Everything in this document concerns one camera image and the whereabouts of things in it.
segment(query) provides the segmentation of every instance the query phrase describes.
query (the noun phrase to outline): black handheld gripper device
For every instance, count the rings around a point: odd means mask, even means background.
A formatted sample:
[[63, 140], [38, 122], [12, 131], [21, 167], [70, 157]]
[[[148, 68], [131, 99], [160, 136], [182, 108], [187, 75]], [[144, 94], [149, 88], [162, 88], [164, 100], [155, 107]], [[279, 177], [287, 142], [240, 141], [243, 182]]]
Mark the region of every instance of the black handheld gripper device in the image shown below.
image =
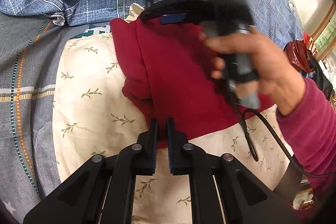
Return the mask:
[[[248, 25], [254, 25], [246, 0], [146, 0], [146, 8], [140, 18], [148, 20], [156, 17], [161, 17], [161, 24], [184, 22], [201, 25], [208, 37], [249, 33]], [[249, 55], [218, 56], [226, 63], [222, 78], [227, 91], [237, 94], [231, 103], [259, 109], [257, 90], [246, 91], [248, 84], [258, 79]], [[237, 92], [238, 89], [245, 90], [243, 95]]]

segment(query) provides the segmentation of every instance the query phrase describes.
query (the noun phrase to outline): red plastic bag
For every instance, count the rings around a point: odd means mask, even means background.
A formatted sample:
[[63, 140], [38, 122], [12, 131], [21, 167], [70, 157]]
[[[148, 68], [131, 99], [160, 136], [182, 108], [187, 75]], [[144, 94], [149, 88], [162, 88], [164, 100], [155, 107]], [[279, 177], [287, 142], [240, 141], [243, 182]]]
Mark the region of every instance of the red plastic bag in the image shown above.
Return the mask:
[[311, 72], [308, 64], [307, 46], [303, 40], [289, 42], [284, 49], [290, 64], [297, 71]]

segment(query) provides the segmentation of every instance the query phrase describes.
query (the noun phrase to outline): green dotted stripe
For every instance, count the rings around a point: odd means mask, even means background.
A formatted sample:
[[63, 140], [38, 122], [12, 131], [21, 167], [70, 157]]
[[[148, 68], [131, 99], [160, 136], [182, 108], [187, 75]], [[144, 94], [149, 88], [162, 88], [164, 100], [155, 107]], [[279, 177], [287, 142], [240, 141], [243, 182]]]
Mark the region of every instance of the green dotted stripe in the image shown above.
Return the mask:
[[[43, 28], [45, 27], [46, 23], [48, 21], [46, 20], [43, 25], [41, 26], [40, 30], [38, 31], [37, 35], [39, 35]], [[28, 42], [28, 46], [30, 46], [32, 44], [34, 39], [29, 40]], [[12, 134], [13, 134], [13, 140], [14, 140], [14, 146], [16, 149], [16, 153], [17, 156], [19, 157], [20, 163], [23, 167], [24, 172], [26, 173], [26, 176], [28, 177], [30, 183], [32, 184], [34, 190], [37, 192], [37, 194], [39, 195], [39, 191], [37, 189], [37, 186], [32, 178], [32, 176], [29, 173], [29, 170], [23, 160], [23, 157], [21, 155], [21, 151], [18, 145], [18, 141], [17, 141], [17, 135], [16, 135], [16, 128], [15, 128], [15, 119], [14, 119], [14, 88], [15, 88], [15, 80], [16, 80], [16, 74], [17, 74], [17, 65], [19, 63], [20, 60], [20, 56], [21, 54], [17, 54], [16, 56], [16, 60], [15, 60], [15, 64], [14, 64], [14, 70], [13, 70], [13, 76], [12, 76], [12, 84], [11, 84], [11, 92], [10, 92], [10, 123], [11, 123], [11, 128], [12, 128]]]

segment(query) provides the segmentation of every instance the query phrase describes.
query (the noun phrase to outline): magenta sleeve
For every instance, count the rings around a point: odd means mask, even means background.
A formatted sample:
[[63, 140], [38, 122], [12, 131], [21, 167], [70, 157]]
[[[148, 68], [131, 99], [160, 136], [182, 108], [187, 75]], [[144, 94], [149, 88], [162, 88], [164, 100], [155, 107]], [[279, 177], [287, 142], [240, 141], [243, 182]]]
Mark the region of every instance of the magenta sleeve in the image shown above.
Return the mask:
[[[294, 155], [313, 174], [336, 172], [336, 113], [315, 82], [305, 79], [306, 90], [289, 115], [277, 110], [277, 121]], [[308, 178], [314, 194], [322, 195], [333, 176]]]

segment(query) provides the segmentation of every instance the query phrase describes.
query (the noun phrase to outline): wrist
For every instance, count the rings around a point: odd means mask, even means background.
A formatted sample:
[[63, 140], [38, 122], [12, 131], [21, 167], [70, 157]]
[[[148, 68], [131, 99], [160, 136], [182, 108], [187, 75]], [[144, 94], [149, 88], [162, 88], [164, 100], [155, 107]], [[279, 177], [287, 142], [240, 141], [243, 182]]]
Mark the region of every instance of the wrist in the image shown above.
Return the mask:
[[306, 84], [301, 74], [290, 66], [286, 75], [276, 81], [276, 88], [270, 97], [277, 104], [280, 113], [285, 116], [301, 102], [305, 89]]

